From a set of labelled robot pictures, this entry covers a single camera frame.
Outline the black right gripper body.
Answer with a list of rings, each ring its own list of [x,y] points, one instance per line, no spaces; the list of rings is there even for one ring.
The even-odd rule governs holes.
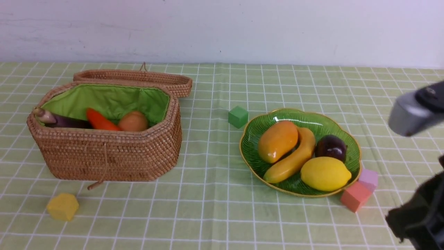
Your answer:
[[[442,250],[444,172],[421,184],[408,202],[389,210],[385,220],[400,243],[409,240],[416,250]]]

